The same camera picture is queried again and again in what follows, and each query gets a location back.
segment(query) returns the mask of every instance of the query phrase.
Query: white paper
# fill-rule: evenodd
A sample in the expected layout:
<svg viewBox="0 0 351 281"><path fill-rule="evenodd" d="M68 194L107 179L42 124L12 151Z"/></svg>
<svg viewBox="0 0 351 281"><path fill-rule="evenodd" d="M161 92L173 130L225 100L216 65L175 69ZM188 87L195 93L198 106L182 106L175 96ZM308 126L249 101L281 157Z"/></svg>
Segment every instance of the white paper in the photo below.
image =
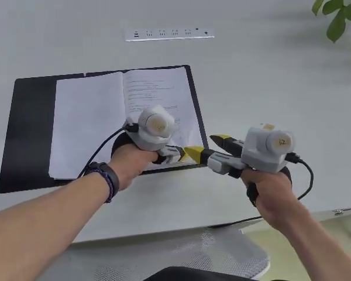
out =
<svg viewBox="0 0 351 281"><path fill-rule="evenodd" d="M145 108L160 104L175 119L170 145L202 146L197 116L184 67L132 70L125 74L59 80L56 86L49 175L74 179L100 144L119 129L130 114L137 119ZM95 157L107 162L115 138ZM150 164L146 170L190 165Z"/></svg>
<svg viewBox="0 0 351 281"><path fill-rule="evenodd" d="M169 145L203 146L199 123L192 101L186 69L131 70L123 75L126 114L137 119L146 109L160 104L175 119ZM149 164L146 170L195 164L191 158L171 165Z"/></svg>
<svg viewBox="0 0 351 281"><path fill-rule="evenodd" d="M122 73L59 80L49 175L74 179L99 145L125 121ZM95 157L109 161L112 142Z"/></svg>

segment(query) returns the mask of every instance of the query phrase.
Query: black cable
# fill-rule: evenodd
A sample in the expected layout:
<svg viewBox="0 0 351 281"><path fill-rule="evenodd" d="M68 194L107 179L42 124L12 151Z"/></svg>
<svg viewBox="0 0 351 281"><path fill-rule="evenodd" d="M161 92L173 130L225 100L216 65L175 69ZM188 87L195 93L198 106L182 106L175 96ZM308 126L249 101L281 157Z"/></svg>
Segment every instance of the black cable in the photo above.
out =
<svg viewBox="0 0 351 281"><path fill-rule="evenodd" d="M307 170L309 171L309 175L311 176L311 178L309 180L309 187L308 187L308 189L302 195L300 195L298 197L298 200L300 200L312 190L312 188L314 186L314 173L313 173L311 167L307 163L305 163L302 159L299 159L298 163L303 164L303 166L307 168Z"/></svg>
<svg viewBox="0 0 351 281"><path fill-rule="evenodd" d="M84 172L86 172L88 166L90 165L90 163L92 162L92 160L95 158L95 156L99 153L99 151L104 147L104 145L106 145L107 142L109 142L112 138L114 138L118 133L120 133L121 131L123 131L125 129L125 127L119 128L116 132L114 132L113 134L111 134L109 137L107 137L105 139L105 141L103 141L101 143L101 145L98 147L98 149L94 152L94 154L90 157L90 159L88 159L86 165L84 166L84 168L82 169L81 173L78 175L77 178L80 178L81 176L83 176Z"/></svg>
<svg viewBox="0 0 351 281"><path fill-rule="evenodd" d="M304 196L306 196L313 188L314 186L314 173L311 169L311 167L305 163L302 159L300 159L299 157L296 158L296 160L294 159L294 161L291 161L295 164L297 163L301 163L303 166L305 166L307 168L307 170L309 171L309 175L310 175L310 179L309 179L309 187L307 188L307 190L298 197L298 200L304 198ZM259 220L263 218L261 215L258 217L252 217L252 218L245 218L244 220L240 220L240 221L235 221L235 222L229 222L227 224L218 224L218 225L212 225L210 226L210 228L220 228L220 227L228 227L230 225L234 225L234 224L240 224L241 222L247 222L247 221L254 221L254 220Z"/></svg>

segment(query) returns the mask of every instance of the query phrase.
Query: power strip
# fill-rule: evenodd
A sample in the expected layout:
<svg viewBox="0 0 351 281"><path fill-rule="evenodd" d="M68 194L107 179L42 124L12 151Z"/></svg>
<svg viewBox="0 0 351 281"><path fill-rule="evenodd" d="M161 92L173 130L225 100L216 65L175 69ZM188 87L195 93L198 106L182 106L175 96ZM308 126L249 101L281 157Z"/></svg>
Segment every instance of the power strip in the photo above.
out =
<svg viewBox="0 0 351 281"><path fill-rule="evenodd" d="M212 29L208 28L126 28L125 41L157 41L176 39L214 38Z"/></svg>

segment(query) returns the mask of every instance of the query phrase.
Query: hand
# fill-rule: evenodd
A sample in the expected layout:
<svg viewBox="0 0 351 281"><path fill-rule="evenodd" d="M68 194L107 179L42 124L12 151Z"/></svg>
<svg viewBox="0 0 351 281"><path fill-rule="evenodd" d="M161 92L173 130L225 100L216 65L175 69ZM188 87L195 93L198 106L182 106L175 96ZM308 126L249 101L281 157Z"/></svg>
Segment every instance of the hand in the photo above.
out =
<svg viewBox="0 0 351 281"><path fill-rule="evenodd" d="M156 152L140 150L133 144L118 148L108 165L118 176L119 191L130 186L131 181L141 174L148 163L156 159Z"/></svg>
<svg viewBox="0 0 351 281"><path fill-rule="evenodd" d="M291 189L291 182L284 173L265 173L246 169L241 176L244 184L256 183L259 196L256 207L263 218L275 229L282 230L289 220L307 209L298 201Z"/></svg>

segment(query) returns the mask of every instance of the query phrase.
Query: cable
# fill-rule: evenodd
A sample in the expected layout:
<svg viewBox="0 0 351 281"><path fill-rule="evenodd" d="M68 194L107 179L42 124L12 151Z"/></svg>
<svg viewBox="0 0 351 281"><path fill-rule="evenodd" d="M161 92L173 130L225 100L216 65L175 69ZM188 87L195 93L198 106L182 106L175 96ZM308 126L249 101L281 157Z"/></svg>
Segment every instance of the cable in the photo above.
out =
<svg viewBox="0 0 351 281"><path fill-rule="evenodd" d="M309 175L310 175L310 179L309 179L309 187L307 188L307 190L305 192L303 192L302 195L300 195L298 197L298 200L304 198L313 188L314 186L314 173L311 169L311 167L305 163L302 159L300 159L300 157L298 155L296 155L295 153L292 154L289 158L286 159L289 162L292 162L294 164L300 163L302 164L304 167L307 168L307 170L309 171ZM234 225L234 224L240 224L241 222L247 222L247 221L254 221L254 220L259 220L263 218L261 215L258 217L252 217L252 218L245 218L244 220L240 220L240 221L235 221L235 222L229 222L227 224L218 224L218 225L212 225L210 226L210 228L221 228L221 227L228 227L230 225Z"/></svg>
<svg viewBox="0 0 351 281"><path fill-rule="evenodd" d="M105 139L105 141L103 141L101 143L101 145L98 147L98 149L94 152L94 154L92 154L92 156L90 157L90 159L88 159L86 165L84 166L84 168L82 169L82 171L80 172L80 174L78 175L77 178L80 178L81 176L83 176L84 172L86 172L88 166L90 165L90 163L92 162L92 160L95 158L95 156L100 152L100 150L106 145L107 142L109 142L112 138L114 138L118 133L120 133L121 131L123 131L125 129L125 127L119 128L116 132L114 132L113 134L111 134L109 137L107 137Z"/></svg>
<svg viewBox="0 0 351 281"><path fill-rule="evenodd" d="M105 139L105 141L103 141L101 143L101 145L98 147L98 149L94 152L94 154L90 157L90 159L88 159L86 165L84 166L84 168L82 169L82 171L78 175L77 179L79 179L81 176L83 176L84 172L86 172L86 170L87 170L88 166L90 165L90 163L92 162L92 160L100 152L100 150L106 145L106 143L109 142L112 138L114 138L119 132L121 132L123 130L126 130L126 131L131 132L131 133L137 132L137 131L139 131L139 124L138 123L126 124L122 128L119 128L116 132L111 134L109 137L107 137Z"/></svg>
<svg viewBox="0 0 351 281"><path fill-rule="evenodd" d="M310 175L310 179L309 179L309 187L307 188L307 190L298 197L298 200L302 199L304 196L306 196L313 188L314 186L314 173L311 169L311 167L305 163L302 159L299 159L299 163L301 163L304 167L307 168L307 170L309 171L309 175Z"/></svg>

